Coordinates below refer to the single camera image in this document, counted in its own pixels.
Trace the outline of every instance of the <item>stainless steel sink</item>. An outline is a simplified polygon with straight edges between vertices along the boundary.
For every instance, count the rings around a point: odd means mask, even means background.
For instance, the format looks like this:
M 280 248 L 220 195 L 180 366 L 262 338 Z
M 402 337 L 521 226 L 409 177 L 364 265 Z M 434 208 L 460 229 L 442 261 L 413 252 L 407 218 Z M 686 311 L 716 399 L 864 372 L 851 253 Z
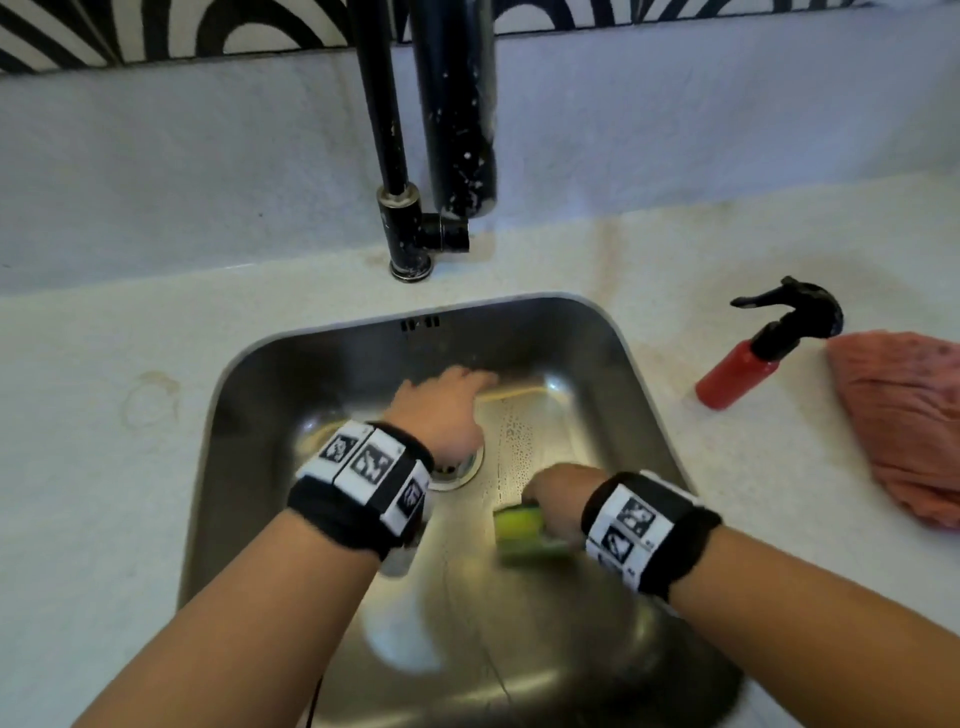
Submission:
M 431 493 L 409 571 L 373 582 L 315 725 L 714 724 L 742 676 L 682 621 L 585 556 L 525 568 L 494 556 L 491 511 L 555 462 L 647 468 L 684 485 L 616 331 L 567 298 L 291 334 L 244 353 L 213 406 L 182 601 L 280 510 L 298 465 L 339 422 L 376 416 L 403 379 L 453 363 L 501 375 L 477 406 L 482 462 L 436 473 L 452 490 Z

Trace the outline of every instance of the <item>red spray bottle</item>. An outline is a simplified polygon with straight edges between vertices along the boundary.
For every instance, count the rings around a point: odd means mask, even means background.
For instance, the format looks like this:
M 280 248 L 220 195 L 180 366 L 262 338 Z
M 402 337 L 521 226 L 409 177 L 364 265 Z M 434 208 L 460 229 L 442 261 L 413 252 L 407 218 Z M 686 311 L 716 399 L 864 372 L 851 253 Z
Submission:
M 697 382 L 697 398 L 710 409 L 727 409 L 747 394 L 775 372 L 780 360 L 796 349 L 805 336 L 829 339 L 843 330 L 843 310 L 836 299 L 819 285 L 789 276 L 780 282 L 780 288 L 733 299 L 730 305 L 789 305 L 794 310 L 767 324 L 754 338 L 741 341 Z

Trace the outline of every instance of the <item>yellow sponge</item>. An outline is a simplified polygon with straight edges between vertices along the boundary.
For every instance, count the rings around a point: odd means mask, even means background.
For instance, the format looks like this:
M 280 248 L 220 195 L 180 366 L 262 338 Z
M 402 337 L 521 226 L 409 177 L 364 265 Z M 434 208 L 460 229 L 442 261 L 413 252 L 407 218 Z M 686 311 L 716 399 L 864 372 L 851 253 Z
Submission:
M 524 563 L 543 557 L 568 556 L 566 541 L 546 533 L 537 505 L 518 503 L 493 511 L 496 552 L 504 563 Z

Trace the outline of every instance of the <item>person's right arm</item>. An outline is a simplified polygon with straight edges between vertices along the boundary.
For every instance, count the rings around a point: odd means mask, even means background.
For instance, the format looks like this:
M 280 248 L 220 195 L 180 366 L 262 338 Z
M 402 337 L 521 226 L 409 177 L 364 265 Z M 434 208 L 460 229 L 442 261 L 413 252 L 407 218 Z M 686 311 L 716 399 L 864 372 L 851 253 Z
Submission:
M 582 544 L 584 506 L 607 477 L 554 466 L 524 496 Z M 960 638 L 732 528 L 710 533 L 670 605 L 806 726 L 960 726 Z

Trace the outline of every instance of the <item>orange towel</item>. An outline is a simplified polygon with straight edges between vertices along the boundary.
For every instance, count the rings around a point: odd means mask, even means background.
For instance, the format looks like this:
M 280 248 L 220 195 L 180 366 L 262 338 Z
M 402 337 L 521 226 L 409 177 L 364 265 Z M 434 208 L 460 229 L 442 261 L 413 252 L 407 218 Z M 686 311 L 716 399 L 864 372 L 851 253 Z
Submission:
M 960 528 L 960 344 L 865 331 L 827 341 L 874 477 L 923 521 Z

